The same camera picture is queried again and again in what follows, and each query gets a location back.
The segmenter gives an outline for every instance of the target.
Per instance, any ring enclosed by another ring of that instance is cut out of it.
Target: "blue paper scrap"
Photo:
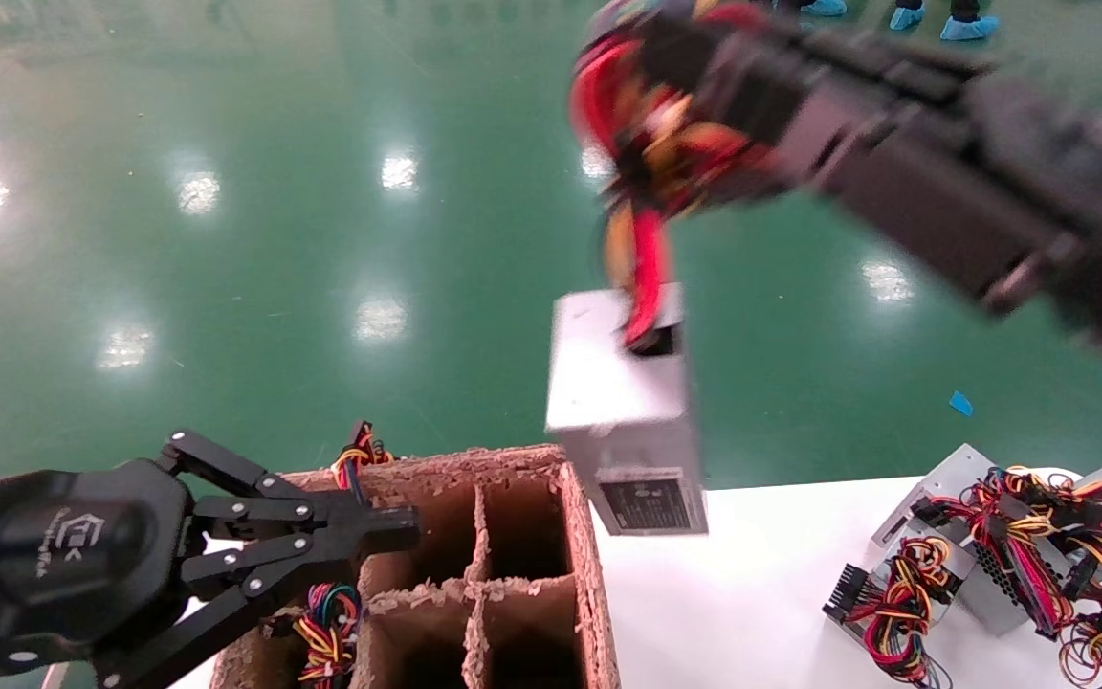
[[[972,409],[972,402],[959,391],[954,392],[953,396],[950,396],[950,406],[952,406],[953,410],[959,411],[959,413],[965,417],[972,416],[972,411],[974,411],[974,409]]]

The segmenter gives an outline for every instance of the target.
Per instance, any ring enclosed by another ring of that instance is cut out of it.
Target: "cardboard box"
[[[334,489],[329,471],[287,475]],[[372,506],[414,505],[424,535],[359,571],[367,616],[350,689],[620,686],[590,503],[555,445],[364,467]],[[258,631],[219,654],[210,689],[290,689],[299,638]]]

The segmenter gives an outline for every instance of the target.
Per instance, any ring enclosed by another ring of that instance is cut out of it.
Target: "glossy epoxy floor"
[[[358,416],[399,453],[542,440],[551,301],[603,283],[598,161],[563,114],[594,6],[0,1],[0,475],[179,426],[280,470]],[[966,49],[1102,106],[1102,0],[992,11]],[[683,223],[677,260],[715,487],[963,441],[1102,463],[1102,359],[1044,304],[990,329],[802,196]]]

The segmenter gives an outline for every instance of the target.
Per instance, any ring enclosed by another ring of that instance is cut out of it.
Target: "white table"
[[[626,689],[892,689],[823,615],[845,562],[918,478],[709,493],[709,536],[609,537],[598,529]],[[1062,689],[1058,646],[1026,625],[1002,638],[958,606],[926,638],[954,689]],[[206,689],[210,664],[179,689]]]

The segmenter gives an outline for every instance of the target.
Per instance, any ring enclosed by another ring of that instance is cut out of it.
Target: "blue shoe cover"
[[[801,12],[814,14],[818,18],[839,18],[849,11],[849,4],[844,0],[814,0],[813,3],[804,4]]]
[[[997,29],[997,18],[980,18],[975,22],[957,22],[954,18],[947,19],[947,25],[941,26],[942,40],[982,40]]]
[[[918,25],[923,18],[926,18],[926,6],[923,4],[917,10],[896,8],[895,13],[892,14],[892,31],[904,31],[911,25]]]

